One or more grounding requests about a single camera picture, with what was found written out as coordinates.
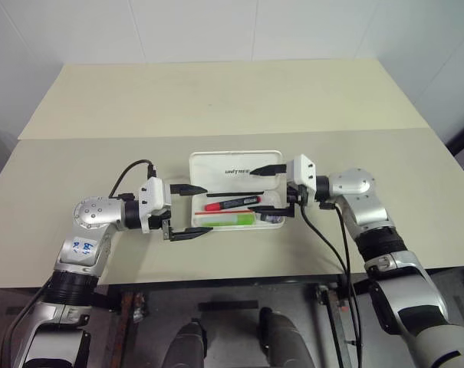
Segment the floor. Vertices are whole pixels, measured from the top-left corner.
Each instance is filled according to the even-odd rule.
[[[459,269],[432,276],[449,307],[450,322],[464,325],[464,285]],[[0,336],[28,300],[27,294],[0,290]],[[215,308],[216,301],[243,301],[242,309]],[[316,367],[336,367],[337,358],[327,311],[314,299],[306,284],[257,285],[247,287],[202,287],[151,291],[147,294],[150,314],[131,325],[124,367],[160,367],[166,349],[177,330],[200,317],[209,335],[206,368],[266,366],[256,338],[258,312],[269,306],[290,317],[301,332]],[[364,368],[413,367],[405,344],[399,337],[384,333],[367,295],[359,298],[364,332]],[[341,312],[345,333],[353,338],[350,316]],[[117,315],[94,310],[87,329],[92,333],[89,367],[108,366]],[[18,343],[21,328],[15,338]],[[356,366],[355,349],[349,346]]]

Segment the table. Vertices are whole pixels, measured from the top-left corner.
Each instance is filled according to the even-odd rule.
[[[297,63],[302,62],[279,64],[296,70]],[[261,113],[242,110],[246,102],[240,99],[239,91],[244,90],[242,84],[226,92],[227,101],[236,99],[235,105],[226,107],[224,103],[219,113],[207,115],[203,101],[213,99],[217,91],[203,94],[200,88],[205,90],[212,82],[191,73],[196,65],[183,64],[182,69],[189,67],[188,71],[191,70],[189,75],[197,75],[196,79],[207,82],[196,84],[196,95],[193,95],[183,93],[175,81],[168,86],[169,91],[159,97],[160,102],[173,96],[176,98],[173,104],[183,106],[186,113],[189,113],[186,108],[190,109],[192,104],[186,104],[184,96],[195,99],[197,104],[200,100],[202,104],[191,113],[195,125],[186,125],[186,116],[181,117],[174,110],[172,119],[165,123],[166,129],[161,124],[137,121],[137,115],[151,110],[142,101],[133,105],[138,113],[121,123],[119,109],[126,107],[117,105],[109,96],[117,94],[117,84],[104,82],[117,81],[118,77],[113,74],[121,68],[123,72],[118,75],[123,90],[130,91],[131,83],[137,89],[137,76],[145,79],[146,72],[153,66],[65,67],[0,175],[0,288],[41,285],[51,274],[56,255],[71,230],[74,205],[86,196],[106,195],[128,163],[148,158],[156,164],[158,175],[163,179],[185,182],[189,180],[189,154],[211,150],[280,150],[285,159],[304,153],[317,163],[319,175],[363,167],[377,178],[380,199],[407,247],[417,253],[425,267],[464,265],[464,172],[376,61],[333,61],[332,68],[336,72],[331,74],[325,71],[329,69],[328,63],[309,61],[303,66],[305,70],[315,71],[319,65],[324,72],[312,72],[312,75],[323,78],[321,87],[301,85],[302,80],[289,78],[288,73],[283,84],[266,84],[264,89],[270,90],[268,96],[288,96],[280,91],[282,85],[290,86],[289,90],[297,91],[298,96],[303,88],[311,96],[301,103],[293,100],[280,103],[271,97],[270,120],[266,119],[264,101]],[[229,70],[222,73],[233,74],[234,63],[225,64]],[[238,69],[247,68],[245,63],[237,64]],[[206,66],[215,67],[204,64],[198,69],[204,70]],[[171,68],[155,66],[157,70],[167,67]],[[343,68],[349,72],[342,74]],[[87,69],[94,71],[94,75],[87,73]],[[127,74],[135,74],[131,83],[127,81]],[[356,77],[348,78],[344,84],[345,74],[356,74]],[[105,110],[101,110],[104,99],[99,94],[90,97],[86,93],[86,88],[95,83],[94,80],[86,83],[88,75],[97,78],[97,82],[106,83],[105,88],[100,89],[101,93],[106,90]],[[268,79],[268,76],[270,74],[264,72],[263,78]],[[359,78],[366,83],[354,93],[350,83],[354,83],[352,80],[359,83]],[[153,89],[151,84],[145,88],[148,93]],[[87,102],[87,98],[92,98],[93,103]],[[335,101],[337,109],[331,111],[333,120],[329,120],[327,110],[315,111],[313,106],[317,103],[313,101],[317,100],[325,104]],[[275,106],[279,103],[303,110],[291,116],[291,124],[281,125],[279,121],[286,117],[288,109]],[[60,111],[56,117],[57,107]],[[237,119],[255,123],[215,124],[209,129],[210,126],[197,120],[201,116],[202,121],[210,124],[224,118],[227,108]],[[281,111],[284,116],[278,117]],[[76,127],[64,126],[69,113]],[[163,110],[155,114],[150,114],[148,119],[158,121],[157,117],[164,117]],[[345,122],[343,115],[344,118],[350,116],[349,121]],[[88,117],[93,124],[88,124]],[[52,126],[48,124],[49,119],[52,119]],[[271,129],[259,132],[260,127]],[[128,175],[121,191],[134,192],[143,181],[144,169],[136,169]],[[190,217],[189,199],[179,199],[175,206],[173,225],[184,226]],[[310,210],[310,216],[342,249],[335,213],[321,212],[315,207]],[[363,271],[363,261],[356,255],[352,241],[350,249],[353,272]],[[274,231],[212,232],[192,241],[163,241],[160,231],[150,235],[136,230],[124,232],[114,239],[112,255],[100,282],[128,284],[336,273],[340,273],[340,268],[334,256],[298,217],[287,220],[283,228]]]

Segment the white plastic box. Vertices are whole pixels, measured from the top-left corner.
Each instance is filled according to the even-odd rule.
[[[279,151],[222,151],[196,152],[189,157],[191,184],[208,190],[208,194],[227,192],[264,192],[260,194],[260,203],[254,205],[273,205],[282,208],[279,176],[249,175],[253,169],[272,164],[283,163]],[[221,216],[217,214],[196,214],[204,212],[204,206],[209,203],[243,198],[248,195],[208,197],[206,194],[193,196],[191,223],[193,227],[202,226],[206,217]],[[228,211],[247,210],[249,206],[236,207]],[[285,223],[282,218],[278,223],[260,220],[260,214],[255,214],[253,225],[216,226],[213,231],[256,230],[280,228]]]

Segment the green object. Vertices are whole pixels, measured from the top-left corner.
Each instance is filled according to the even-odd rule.
[[[237,215],[236,221],[217,221],[217,222],[203,222],[202,226],[216,227],[216,226],[237,226],[237,225],[254,225],[255,214],[242,213]]]

